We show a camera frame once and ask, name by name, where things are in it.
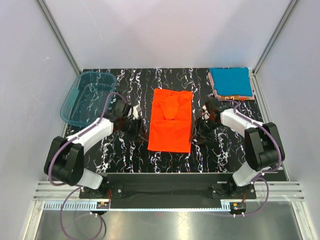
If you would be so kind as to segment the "right small connector board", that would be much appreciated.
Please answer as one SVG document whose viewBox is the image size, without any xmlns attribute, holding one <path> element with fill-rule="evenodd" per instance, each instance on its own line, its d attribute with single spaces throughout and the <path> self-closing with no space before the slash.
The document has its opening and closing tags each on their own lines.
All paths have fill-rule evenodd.
<svg viewBox="0 0 320 240">
<path fill-rule="evenodd" d="M 230 204 L 230 209 L 236 212 L 245 212 L 247 209 L 246 202 L 232 202 Z"/>
</svg>

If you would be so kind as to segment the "right aluminium frame post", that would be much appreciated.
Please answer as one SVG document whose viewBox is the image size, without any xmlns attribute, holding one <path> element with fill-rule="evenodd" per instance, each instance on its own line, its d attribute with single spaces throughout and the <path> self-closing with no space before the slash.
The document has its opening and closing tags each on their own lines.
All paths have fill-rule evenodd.
<svg viewBox="0 0 320 240">
<path fill-rule="evenodd" d="M 287 7 L 285 8 L 280 20 L 278 21 L 270 39 L 268 40 L 261 56 L 259 57 L 255 67 L 252 69 L 253 75 L 257 75 L 259 70 L 261 69 L 263 63 L 267 59 L 269 53 L 271 52 L 273 46 L 275 45 L 277 39 L 279 38 L 280 34 L 282 33 L 283 29 L 285 28 L 286 24 L 288 23 L 291 15 L 295 11 L 295 8 L 299 4 L 300 0 L 290 0 Z"/>
</svg>

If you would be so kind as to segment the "aluminium frame post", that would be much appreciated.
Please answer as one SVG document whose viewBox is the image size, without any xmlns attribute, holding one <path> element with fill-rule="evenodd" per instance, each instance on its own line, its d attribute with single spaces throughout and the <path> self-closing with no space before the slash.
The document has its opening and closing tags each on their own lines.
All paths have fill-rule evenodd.
<svg viewBox="0 0 320 240">
<path fill-rule="evenodd" d="M 51 29 L 51 32 L 53 33 L 55 39 L 57 40 L 61 50 L 63 51 L 66 59 L 68 60 L 71 68 L 75 72 L 76 75 L 79 75 L 82 73 L 82 70 L 78 66 L 75 58 L 73 57 L 47 3 L 45 0 L 35 0 L 36 4 L 38 5 L 41 13 L 43 14 L 45 20 L 47 21 L 49 28 Z"/>
<path fill-rule="evenodd" d="M 295 8 L 299 4 L 300 0 L 290 0 L 287 7 L 285 8 L 280 20 L 278 21 L 270 39 L 268 40 L 261 56 L 259 57 L 255 67 L 252 69 L 253 75 L 257 75 L 259 70 L 261 69 L 263 63 L 267 59 L 269 53 L 271 52 L 273 46 L 275 45 L 277 39 L 279 38 L 280 34 L 282 33 L 283 29 L 285 28 L 286 24 L 288 23 L 291 15 L 295 11 Z"/>
</svg>

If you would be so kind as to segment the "teal transparent plastic bin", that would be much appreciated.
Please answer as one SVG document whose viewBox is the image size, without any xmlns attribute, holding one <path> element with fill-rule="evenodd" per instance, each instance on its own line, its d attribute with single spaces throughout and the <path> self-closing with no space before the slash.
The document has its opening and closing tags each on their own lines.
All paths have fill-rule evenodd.
<svg viewBox="0 0 320 240">
<path fill-rule="evenodd" d="M 85 71 L 72 84 L 60 109 L 61 119 L 85 128 L 101 116 L 109 93 L 115 91 L 117 78 L 108 72 Z"/>
</svg>

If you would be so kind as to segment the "left aluminium frame post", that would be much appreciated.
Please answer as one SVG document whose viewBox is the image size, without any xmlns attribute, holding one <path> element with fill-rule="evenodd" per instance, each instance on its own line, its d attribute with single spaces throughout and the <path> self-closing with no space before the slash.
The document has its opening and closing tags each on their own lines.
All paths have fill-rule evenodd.
<svg viewBox="0 0 320 240">
<path fill-rule="evenodd" d="M 82 73 L 82 70 L 78 66 L 75 58 L 73 57 L 47 3 L 45 0 L 35 0 L 36 4 L 38 5 L 41 13 L 43 14 L 45 20 L 47 21 L 49 28 L 51 29 L 51 32 L 53 33 L 55 39 L 57 40 L 61 50 L 63 51 L 66 59 L 68 60 L 71 68 L 75 72 L 76 75 L 79 75 Z"/>
</svg>

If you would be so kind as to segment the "orange t-shirt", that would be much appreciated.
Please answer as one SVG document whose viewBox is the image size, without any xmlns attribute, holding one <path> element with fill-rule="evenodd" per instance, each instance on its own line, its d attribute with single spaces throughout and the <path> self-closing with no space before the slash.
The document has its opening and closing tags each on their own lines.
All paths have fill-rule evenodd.
<svg viewBox="0 0 320 240">
<path fill-rule="evenodd" d="M 191 91 L 156 88 L 152 101 L 148 147 L 153 152 L 191 152 Z"/>
</svg>

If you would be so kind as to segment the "left small connector board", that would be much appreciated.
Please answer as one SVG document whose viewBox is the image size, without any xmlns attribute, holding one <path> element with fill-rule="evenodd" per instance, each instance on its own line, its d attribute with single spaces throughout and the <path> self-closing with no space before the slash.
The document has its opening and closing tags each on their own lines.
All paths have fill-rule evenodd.
<svg viewBox="0 0 320 240">
<path fill-rule="evenodd" d="M 98 201 L 96 203 L 96 209 L 110 209 L 110 202 L 109 201 Z"/>
</svg>

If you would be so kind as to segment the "front aluminium rail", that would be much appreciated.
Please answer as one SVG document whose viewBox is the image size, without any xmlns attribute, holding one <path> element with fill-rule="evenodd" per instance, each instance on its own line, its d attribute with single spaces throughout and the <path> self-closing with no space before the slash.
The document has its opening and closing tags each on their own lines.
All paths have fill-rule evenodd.
<svg viewBox="0 0 320 240">
<path fill-rule="evenodd" d="M 103 198 L 80 198 L 82 192 L 74 186 L 62 188 L 51 186 L 46 181 L 38 183 L 34 201 L 43 201 L 46 210 L 66 211 L 127 211 L 127 212 L 229 212 L 231 203 L 257 202 L 303 202 L 304 196 L 296 182 L 258 181 L 242 197 L 220 196 L 211 191 L 204 195 L 135 195 L 125 198 L 124 188 L 112 190 L 112 196 Z M 110 202 L 110 209 L 96 209 L 97 202 Z"/>
</svg>

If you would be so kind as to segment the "folded pink patterned t-shirt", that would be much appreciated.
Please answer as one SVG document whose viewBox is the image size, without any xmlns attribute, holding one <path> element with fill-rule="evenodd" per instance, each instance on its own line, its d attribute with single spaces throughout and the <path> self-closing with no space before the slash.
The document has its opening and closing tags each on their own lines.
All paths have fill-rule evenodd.
<svg viewBox="0 0 320 240">
<path fill-rule="evenodd" d="M 219 95 L 218 91 L 214 88 L 215 84 L 214 84 L 214 80 L 213 77 L 211 75 L 211 73 L 208 73 L 208 79 L 209 82 L 211 84 L 212 87 L 212 91 L 213 91 L 213 95 L 218 99 L 218 100 L 233 100 L 233 101 L 254 101 L 255 100 L 255 94 L 254 94 L 254 90 L 251 90 L 252 96 L 243 96 L 243 95 L 227 95 L 227 96 L 223 96 L 223 95 Z"/>
</svg>

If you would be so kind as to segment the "small connector board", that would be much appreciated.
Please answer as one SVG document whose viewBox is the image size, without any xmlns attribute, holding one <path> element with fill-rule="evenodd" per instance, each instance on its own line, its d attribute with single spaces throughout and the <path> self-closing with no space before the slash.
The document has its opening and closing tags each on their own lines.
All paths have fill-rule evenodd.
<svg viewBox="0 0 320 240">
<path fill-rule="evenodd" d="M 246 202 L 232 202 L 230 204 L 230 209 L 236 212 L 245 212 L 247 209 Z"/>
<path fill-rule="evenodd" d="M 96 209 L 110 209 L 110 202 L 109 201 L 98 201 L 96 203 Z"/>
</svg>

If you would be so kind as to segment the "folded blue t-shirt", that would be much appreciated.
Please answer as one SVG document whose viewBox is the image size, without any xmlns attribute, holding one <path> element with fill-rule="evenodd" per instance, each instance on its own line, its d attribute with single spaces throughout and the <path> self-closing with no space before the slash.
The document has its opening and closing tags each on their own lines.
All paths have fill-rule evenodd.
<svg viewBox="0 0 320 240">
<path fill-rule="evenodd" d="M 252 97 L 253 91 L 247 67 L 210 68 L 213 89 L 220 96 Z"/>
</svg>

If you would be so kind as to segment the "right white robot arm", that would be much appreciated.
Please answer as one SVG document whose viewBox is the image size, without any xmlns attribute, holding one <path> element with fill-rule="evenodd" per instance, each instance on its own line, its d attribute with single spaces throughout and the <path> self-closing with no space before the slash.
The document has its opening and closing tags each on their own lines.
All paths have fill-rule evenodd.
<svg viewBox="0 0 320 240">
<path fill-rule="evenodd" d="M 192 143 L 198 146 L 211 143 L 219 127 L 229 127 L 244 138 L 245 162 L 220 189 L 212 186 L 213 193 L 241 198 L 259 177 L 282 165 L 285 151 L 273 122 L 256 121 L 240 113 L 237 107 L 221 104 L 217 98 L 207 100 L 201 111 L 192 130 Z"/>
</svg>

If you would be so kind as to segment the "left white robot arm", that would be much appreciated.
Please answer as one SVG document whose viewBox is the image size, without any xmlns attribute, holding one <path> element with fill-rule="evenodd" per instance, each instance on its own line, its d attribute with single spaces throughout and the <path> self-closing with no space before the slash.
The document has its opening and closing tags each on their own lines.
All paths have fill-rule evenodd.
<svg viewBox="0 0 320 240">
<path fill-rule="evenodd" d="M 55 137 L 50 145 L 44 173 L 54 186 L 82 188 L 84 194 L 104 198 L 112 194 L 108 179 L 84 167 L 85 154 L 103 138 L 122 132 L 134 141 L 147 141 L 141 107 L 118 101 L 92 124 L 69 137 Z"/>
</svg>

